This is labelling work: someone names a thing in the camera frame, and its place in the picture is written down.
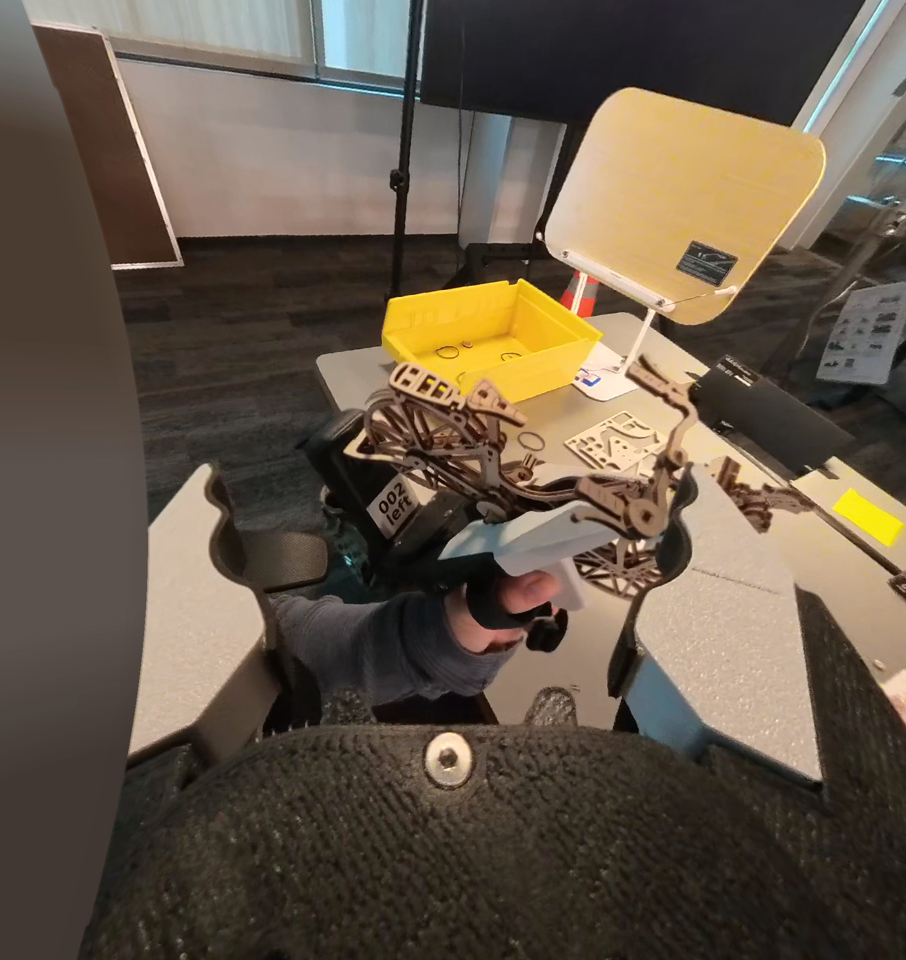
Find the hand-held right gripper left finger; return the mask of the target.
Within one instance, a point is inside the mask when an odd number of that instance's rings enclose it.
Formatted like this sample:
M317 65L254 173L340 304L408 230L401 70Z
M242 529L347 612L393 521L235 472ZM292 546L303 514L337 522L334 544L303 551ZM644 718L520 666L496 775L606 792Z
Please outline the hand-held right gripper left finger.
M281 691L266 598L222 552L230 510L199 466L148 527L147 609L127 765L174 746L211 764L243 750Z

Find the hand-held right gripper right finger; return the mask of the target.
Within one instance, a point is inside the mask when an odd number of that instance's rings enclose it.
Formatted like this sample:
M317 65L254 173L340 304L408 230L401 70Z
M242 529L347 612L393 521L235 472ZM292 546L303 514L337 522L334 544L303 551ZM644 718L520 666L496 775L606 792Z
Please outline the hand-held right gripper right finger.
M705 466L683 474L656 558L662 580L632 602L607 676L639 735L820 783L793 576Z

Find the wooden bicycle model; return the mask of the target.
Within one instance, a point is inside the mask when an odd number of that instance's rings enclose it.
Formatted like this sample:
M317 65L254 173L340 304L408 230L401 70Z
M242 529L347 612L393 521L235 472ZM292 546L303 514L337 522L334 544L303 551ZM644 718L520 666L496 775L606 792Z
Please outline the wooden bicycle model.
M492 381L464 392L420 364L398 365L344 453L429 490L429 507L454 495L467 521L428 534L427 547L407 549L411 559L392 554L389 562L444 589L548 570L563 585L555 604L570 611L583 605L579 580L625 597L654 586L662 577L654 550L680 510L680 482L692 478L683 441L699 417L690 388L648 356L629 364L627 379L681 415L654 450L649 475L604 466L540 482L539 450L527 440L517 436L522 460L504 460L506 426L527 434L527 417Z

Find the person's left forearm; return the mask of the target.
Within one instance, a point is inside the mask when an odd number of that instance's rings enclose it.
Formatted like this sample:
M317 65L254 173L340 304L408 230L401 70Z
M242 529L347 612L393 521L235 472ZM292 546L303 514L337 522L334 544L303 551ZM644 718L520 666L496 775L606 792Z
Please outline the person's left forearm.
M322 705L342 692L358 694L371 707L411 697L475 696L520 643L467 650L452 633L441 600L419 592L364 605L281 595L272 605L279 640L315 682Z

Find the wooden parts sheet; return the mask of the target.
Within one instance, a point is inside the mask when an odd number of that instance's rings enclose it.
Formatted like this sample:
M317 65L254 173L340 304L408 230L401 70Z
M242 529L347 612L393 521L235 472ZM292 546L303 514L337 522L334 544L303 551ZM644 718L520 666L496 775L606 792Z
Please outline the wooden parts sheet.
M627 409L620 409L564 444L591 470L641 476L643 463L663 450L665 443L666 434Z

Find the person's left hand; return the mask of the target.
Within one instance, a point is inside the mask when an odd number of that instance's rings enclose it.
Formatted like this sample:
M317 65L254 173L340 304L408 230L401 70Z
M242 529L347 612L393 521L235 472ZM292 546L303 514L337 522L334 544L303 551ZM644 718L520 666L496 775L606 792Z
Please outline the person's left hand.
M561 583L547 571L531 571L518 577L500 578L496 598L512 615L552 602L561 590ZM466 599L466 586L448 593L443 599L450 632L459 645L471 654L481 655L525 640L525 627L488 630L472 618Z

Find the yellow paper pad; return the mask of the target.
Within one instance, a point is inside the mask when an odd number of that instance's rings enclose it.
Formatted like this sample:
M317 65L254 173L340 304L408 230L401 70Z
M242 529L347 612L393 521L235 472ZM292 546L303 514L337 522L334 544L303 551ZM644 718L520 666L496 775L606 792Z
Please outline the yellow paper pad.
M901 519L872 503L854 488L848 488L839 497L832 511L885 547L893 546L904 530Z

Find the yellow plastic bin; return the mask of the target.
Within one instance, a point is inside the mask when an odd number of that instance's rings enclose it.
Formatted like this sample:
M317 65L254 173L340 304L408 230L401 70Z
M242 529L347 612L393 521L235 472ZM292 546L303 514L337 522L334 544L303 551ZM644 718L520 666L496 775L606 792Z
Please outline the yellow plastic bin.
M570 385L602 333L525 280L505 280L392 298L383 347L467 394L490 380L519 403ZM435 349L459 348L443 360Z

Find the black case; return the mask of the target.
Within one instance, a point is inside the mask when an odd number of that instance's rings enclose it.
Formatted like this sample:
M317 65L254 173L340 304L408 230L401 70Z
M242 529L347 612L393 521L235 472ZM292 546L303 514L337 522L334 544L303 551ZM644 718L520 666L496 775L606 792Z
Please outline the black case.
M854 438L842 427L725 355L691 387L699 420L743 435L789 473L817 471L843 454Z

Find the orange traffic cone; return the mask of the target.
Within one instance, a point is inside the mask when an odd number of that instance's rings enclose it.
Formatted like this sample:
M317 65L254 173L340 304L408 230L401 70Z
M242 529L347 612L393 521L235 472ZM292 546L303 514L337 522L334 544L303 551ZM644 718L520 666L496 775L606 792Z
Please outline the orange traffic cone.
M575 270L560 302L580 318L589 318L594 313L599 287L600 283L596 278Z

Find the printed instruction sheet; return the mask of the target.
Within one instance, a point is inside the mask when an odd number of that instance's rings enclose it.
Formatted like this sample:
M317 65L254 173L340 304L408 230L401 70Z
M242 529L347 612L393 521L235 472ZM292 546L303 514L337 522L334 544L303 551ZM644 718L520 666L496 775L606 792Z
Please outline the printed instruction sheet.
M906 324L906 281L852 292L827 339L816 378L827 383L880 387Z

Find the black light stand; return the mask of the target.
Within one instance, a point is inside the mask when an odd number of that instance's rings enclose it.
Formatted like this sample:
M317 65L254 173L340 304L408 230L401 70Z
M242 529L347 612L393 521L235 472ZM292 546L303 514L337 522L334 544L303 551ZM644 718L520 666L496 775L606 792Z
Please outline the black light stand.
M389 187L395 194L394 230L390 275L385 302L398 297L401 292L404 250L407 234L409 194L411 187L411 145L414 109L417 97L418 71L421 58L422 32L426 1L411 1L406 54L406 69L403 81L399 157L397 166L390 171Z

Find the wooden book stand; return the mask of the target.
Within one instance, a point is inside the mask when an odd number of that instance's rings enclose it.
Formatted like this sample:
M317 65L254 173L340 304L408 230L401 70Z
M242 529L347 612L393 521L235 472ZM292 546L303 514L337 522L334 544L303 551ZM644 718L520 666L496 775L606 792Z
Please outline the wooden book stand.
M606 99L545 224L550 255L655 316L700 326L734 301L819 187L826 151L801 130L627 88Z

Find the brown framed board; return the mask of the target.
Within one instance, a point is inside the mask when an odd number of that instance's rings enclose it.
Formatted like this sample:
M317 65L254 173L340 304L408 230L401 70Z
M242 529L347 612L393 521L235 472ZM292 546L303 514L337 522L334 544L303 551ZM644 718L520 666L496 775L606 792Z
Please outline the brown framed board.
M145 139L109 40L33 23L64 107L116 271L184 264Z

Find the large dark display screen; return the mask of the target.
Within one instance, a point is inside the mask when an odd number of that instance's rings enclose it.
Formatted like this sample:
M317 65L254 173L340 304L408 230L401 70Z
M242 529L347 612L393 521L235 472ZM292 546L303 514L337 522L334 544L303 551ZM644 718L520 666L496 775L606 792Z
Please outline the large dark display screen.
M625 88L790 126L856 1L433 1L424 104L588 123Z

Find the large window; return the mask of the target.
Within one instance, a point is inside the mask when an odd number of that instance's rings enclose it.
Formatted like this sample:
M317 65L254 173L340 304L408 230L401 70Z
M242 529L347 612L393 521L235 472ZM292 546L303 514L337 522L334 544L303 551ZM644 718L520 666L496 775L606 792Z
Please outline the large window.
M397 87L409 1L26 1L34 22L92 28L119 54Z

